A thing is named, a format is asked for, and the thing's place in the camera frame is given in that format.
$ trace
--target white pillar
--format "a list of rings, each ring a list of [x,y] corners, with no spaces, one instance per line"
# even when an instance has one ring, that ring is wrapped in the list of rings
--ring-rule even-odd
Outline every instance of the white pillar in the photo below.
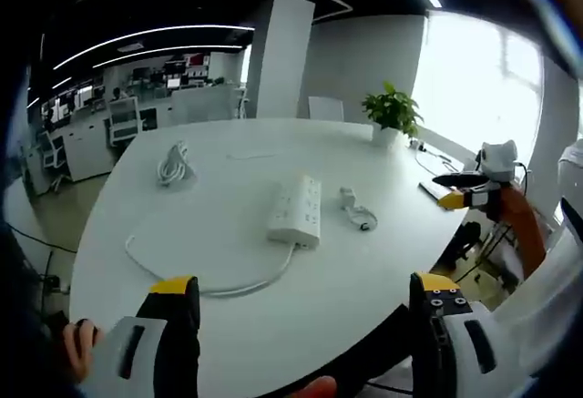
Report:
[[[255,17],[248,117],[297,117],[315,4],[268,0]]]

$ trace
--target white cable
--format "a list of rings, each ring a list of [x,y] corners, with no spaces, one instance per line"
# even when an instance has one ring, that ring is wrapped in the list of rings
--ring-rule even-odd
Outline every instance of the white cable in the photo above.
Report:
[[[188,151],[186,143],[179,141],[170,149],[166,158],[158,163],[160,185],[169,186],[172,182],[180,181],[194,173],[186,157]]]
[[[281,276],[285,273],[290,265],[290,261],[292,260],[293,252],[295,251],[296,245],[291,245],[290,252],[288,253],[287,258],[280,266],[280,268],[269,277],[267,280],[259,280],[247,284],[242,284],[240,286],[233,286],[233,287],[226,287],[220,289],[205,289],[199,288],[200,296],[207,296],[213,298],[228,298],[231,296],[242,296],[250,293],[252,291],[258,291],[259,289],[265,289],[266,287],[272,285],[275,281],[277,281]]]
[[[372,231],[375,230],[379,224],[378,219],[372,211],[366,207],[356,206],[356,196],[354,195],[354,190],[348,187],[340,187],[340,198],[341,206],[346,214],[348,214],[348,219],[354,225],[356,225],[361,231]]]

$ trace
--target white chair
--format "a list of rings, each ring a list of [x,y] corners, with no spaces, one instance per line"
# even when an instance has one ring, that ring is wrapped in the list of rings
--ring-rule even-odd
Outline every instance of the white chair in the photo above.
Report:
[[[310,118],[313,120],[344,121],[343,102],[331,97],[308,97]]]
[[[109,144],[135,137],[142,132],[143,121],[139,117],[138,98],[127,97],[107,104],[109,110]]]
[[[236,116],[239,93],[235,86],[190,88],[172,93],[173,122],[207,122],[231,120]]]
[[[55,146],[55,142],[49,136],[48,132],[44,131],[38,135],[38,143],[40,145],[43,168],[58,171],[65,166],[65,148],[63,146]],[[56,178],[51,182],[50,188],[58,192],[58,188],[63,179],[70,181],[71,177],[62,171],[57,172]]]

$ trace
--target office desk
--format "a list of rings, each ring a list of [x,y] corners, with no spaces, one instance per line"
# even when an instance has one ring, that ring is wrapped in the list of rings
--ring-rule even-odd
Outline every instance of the office desk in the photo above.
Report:
[[[253,206],[263,202],[263,186],[304,172],[322,181],[321,245],[296,252],[287,272],[264,290],[201,299],[199,396],[259,396],[321,368],[408,299],[410,274],[431,269],[465,215],[438,208],[418,188],[431,175],[404,141],[387,154],[372,146],[371,135],[367,125],[299,119],[214,121],[139,135],[89,216],[73,273],[71,320],[91,318],[108,330],[136,313],[156,279],[124,243],[148,214],[189,201],[195,228],[208,217],[218,230],[225,221],[232,226],[232,218],[264,224],[269,215]],[[179,139],[189,146],[199,182],[160,189],[157,163]],[[340,186],[353,187],[358,204],[375,212],[375,231],[348,221]],[[246,211],[233,211],[237,199],[223,198],[227,192],[239,194]],[[215,208],[207,205],[213,197]],[[216,235],[197,239],[192,253],[212,253]],[[172,244],[160,251],[165,260],[172,253]],[[198,271],[181,274],[203,279]]]

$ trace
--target human hand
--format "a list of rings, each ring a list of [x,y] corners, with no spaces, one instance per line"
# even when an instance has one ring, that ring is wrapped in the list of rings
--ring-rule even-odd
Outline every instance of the human hand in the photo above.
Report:
[[[89,319],[84,319],[80,325],[69,323],[63,330],[66,355],[71,363],[73,376],[77,383],[81,383],[89,375],[93,362],[91,350],[103,337],[104,333]]]
[[[334,398],[336,381],[332,377],[320,377],[288,398]]]

